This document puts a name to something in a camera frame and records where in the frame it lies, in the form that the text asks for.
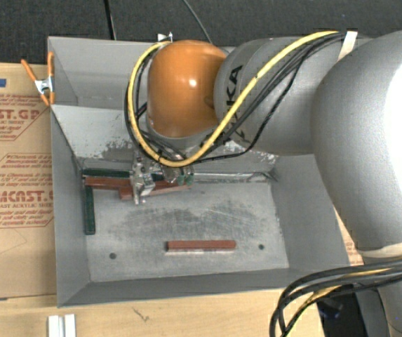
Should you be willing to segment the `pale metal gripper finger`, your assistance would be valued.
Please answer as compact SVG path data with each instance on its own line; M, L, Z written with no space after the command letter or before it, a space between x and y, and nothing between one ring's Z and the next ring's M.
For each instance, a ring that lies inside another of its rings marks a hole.
M152 175L143 175L141 187L140 187L140 195L142 197L148 196L156 187L154 179Z
M133 190L133 201L135 205L140 204L140 190L141 190L141 182L138 177L132 177L132 190Z

